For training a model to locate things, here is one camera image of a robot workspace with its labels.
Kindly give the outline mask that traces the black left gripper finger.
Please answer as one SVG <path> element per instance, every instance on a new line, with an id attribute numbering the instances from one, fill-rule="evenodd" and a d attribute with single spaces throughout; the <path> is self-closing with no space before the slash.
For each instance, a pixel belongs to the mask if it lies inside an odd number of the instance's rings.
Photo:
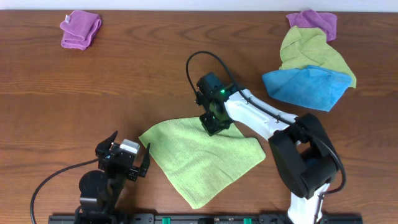
<path id="1" fill-rule="evenodd" d="M 106 157 L 109 154 L 109 151 L 111 149 L 112 143 L 116 139 L 118 135 L 118 131 L 115 131 L 110 137 L 106 138 L 105 140 L 101 141 L 96 149 L 95 149 L 95 154 L 97 157 Z"/>
<path id="2" fill-rule="evenodd" d="M 150 167 L 150 143 L 147 145 L 146 153 L 139 168 L 139 177 L 145 177 Z"/>

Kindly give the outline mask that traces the bright green cloth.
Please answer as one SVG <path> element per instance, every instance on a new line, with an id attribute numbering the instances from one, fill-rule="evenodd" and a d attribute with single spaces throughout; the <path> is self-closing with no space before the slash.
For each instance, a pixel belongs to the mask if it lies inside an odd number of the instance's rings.
<path id="1" fill-rule="evenodd" d="M 210 136 L 197 117 L 163 121 L 139 140 L 193 209 L 205 206 L 266 158 L 258 140 L 244 137 L 234 124 Z"/>

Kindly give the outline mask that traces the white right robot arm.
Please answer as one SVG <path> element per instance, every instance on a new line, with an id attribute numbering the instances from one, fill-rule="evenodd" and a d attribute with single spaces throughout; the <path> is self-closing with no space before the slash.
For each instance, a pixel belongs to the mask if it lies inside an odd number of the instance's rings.
<path id="1" fill-rule="evenodd" d="M 192 85 L 205 113 L 200 121 L 210 136 L 237 121 L 268 143 L 285 186 L 291 192 L 292 223 L 318 223 L 324 196 L 343 165 L 325 129 L 313 114 L 285 113 L 256 98 L 236 83 L 224 85 L 209 73 Z"/>

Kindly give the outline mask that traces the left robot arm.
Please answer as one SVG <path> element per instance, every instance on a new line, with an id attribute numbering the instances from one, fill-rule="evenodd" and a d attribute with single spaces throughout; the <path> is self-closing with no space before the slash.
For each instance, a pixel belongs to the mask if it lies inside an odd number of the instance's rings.
<path id="1" fill-rule="evenodd" d="M 146 176 L 150 167 L 150 144 L 137 167 L 134 161 L 140 144 L 127 139 L 115 143 L 117 135 L 114 132 L 97 145 L 98 169 L 87 172 L 80 179 L 80 206 L 75 210 L 73 221 L 76 224 L 130 222 L 129 216 L 116 211 L 115 207 L 125 182 Z"/>

